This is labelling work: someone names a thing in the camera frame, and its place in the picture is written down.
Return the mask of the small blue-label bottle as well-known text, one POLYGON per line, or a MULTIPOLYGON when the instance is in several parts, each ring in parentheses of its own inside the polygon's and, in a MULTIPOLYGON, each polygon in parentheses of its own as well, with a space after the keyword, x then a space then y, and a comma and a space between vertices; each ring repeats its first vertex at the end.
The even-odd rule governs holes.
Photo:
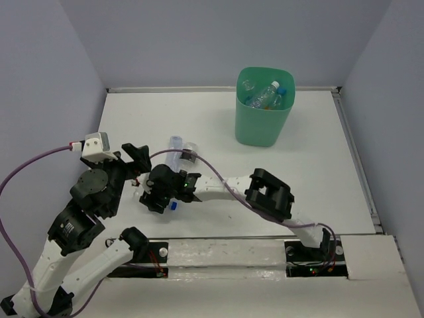
MULTIPOLYGON (((140 199, 141 195, 143 194, 143 192, 144 192, 144 189, 141 186, 136 188, 134 193, 133 193, 134 199, 139 202, 139 199, 140 199)), ((178 207, 177 201, 172 197, 169 205, 167 206, 167 208, 165 208, 165 210, 169 209, 170 211, 175 211, 177 207, 178 207)))

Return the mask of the black-label clear bottle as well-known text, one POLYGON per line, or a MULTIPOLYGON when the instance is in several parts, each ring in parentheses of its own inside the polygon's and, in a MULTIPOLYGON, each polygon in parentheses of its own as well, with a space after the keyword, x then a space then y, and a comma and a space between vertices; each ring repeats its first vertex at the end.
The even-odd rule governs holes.
POLYGON ((197 160, 198 145, 193 142, 186 142, 182 146, 183 152, 180 155, 180 162, 182 164, 194 165, 197 160))

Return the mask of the white-cap blue-label drink bottle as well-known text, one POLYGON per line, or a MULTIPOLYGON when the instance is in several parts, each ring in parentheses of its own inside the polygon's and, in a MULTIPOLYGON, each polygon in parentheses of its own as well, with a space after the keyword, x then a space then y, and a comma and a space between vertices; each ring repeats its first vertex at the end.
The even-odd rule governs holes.
POLYGON ((256 83, 250 79, 246 79, 242 82, 242 92, 244 97, 242 102, 246 105, 255 94, 256 83))

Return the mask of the clear bottle white cap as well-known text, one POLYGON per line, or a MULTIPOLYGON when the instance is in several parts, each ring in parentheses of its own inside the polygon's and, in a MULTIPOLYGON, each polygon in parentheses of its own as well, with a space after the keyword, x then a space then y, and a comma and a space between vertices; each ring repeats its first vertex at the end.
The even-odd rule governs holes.
POLYGON ((252 96, 245 105, 254 109, 263 109, 275 98, 279 88, 280 83, 273 81, 270 85, 252 96))

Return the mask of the blue-cap blue-label water bottle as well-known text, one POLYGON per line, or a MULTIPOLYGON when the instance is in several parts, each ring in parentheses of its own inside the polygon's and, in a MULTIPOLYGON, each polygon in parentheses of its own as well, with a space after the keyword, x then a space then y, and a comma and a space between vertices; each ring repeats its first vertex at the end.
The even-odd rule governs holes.
POLYGON ((275 98, 273 98, 271 104, 269 105, 270 110, 277 110, 282 106, 284 95, 286 94, 286 89, 279 87, 276 91, 275 98))

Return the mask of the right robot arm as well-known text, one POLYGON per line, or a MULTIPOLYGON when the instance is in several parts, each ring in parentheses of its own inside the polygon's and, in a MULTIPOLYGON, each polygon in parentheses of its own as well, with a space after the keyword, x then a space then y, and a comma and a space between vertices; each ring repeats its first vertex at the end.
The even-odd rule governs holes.
POLYGON ((144 177, 142 188, 139 202, 156 213, 163 213, 173 200, 238 201, 261 218, 288 228, 311 259, 330 262, 335 257, 330 228, 293 212, 295 197, 290 186, 262 168, 256 168, 249 176, 224 178, 184 170, 174 172, 161 164, 144 177))

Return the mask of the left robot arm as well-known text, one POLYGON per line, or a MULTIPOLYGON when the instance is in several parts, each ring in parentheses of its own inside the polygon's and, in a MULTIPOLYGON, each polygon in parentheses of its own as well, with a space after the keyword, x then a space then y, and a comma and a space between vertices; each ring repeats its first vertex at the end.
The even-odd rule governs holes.
POLYGON ((102 150, 99 158, 83 153, 81 161, 89 166, 71 188, 71 199, 48 230, 42 254, 34 269, 29 269, 16 246, 5 240, 24 268, 27 281, 15 294, 1 301, 8 316, 75 317, 74 303, 89 290, 96 290, 108 274, 130 261, 142 260, 149 240, 136 227, 126 228, 114 243, 89 264, 69 273, 76 260, 104 231, 102 220, 117 214, 124 184, 151 170, 147 146, 122 145, 131 157, 102 150))

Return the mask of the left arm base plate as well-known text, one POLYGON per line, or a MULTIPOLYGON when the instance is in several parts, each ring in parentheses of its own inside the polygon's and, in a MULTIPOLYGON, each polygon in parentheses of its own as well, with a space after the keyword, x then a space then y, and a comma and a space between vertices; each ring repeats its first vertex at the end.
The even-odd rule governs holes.
POLYGON ((108 278, 167 278, 168 277, 168 242, 154 240, 150 242, 148 251, 141 258, 133 258, 130 262, 115 268, 108 278))

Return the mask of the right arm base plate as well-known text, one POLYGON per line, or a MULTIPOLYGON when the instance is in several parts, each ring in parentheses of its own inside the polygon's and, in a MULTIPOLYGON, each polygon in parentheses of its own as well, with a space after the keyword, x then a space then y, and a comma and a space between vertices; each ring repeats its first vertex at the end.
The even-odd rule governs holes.
POLYGON ((330 254, 314 254, 298 240, 284 243, 286 276, 288 278, 348 277, 345 254, 341 240, 331 242, 330 254))

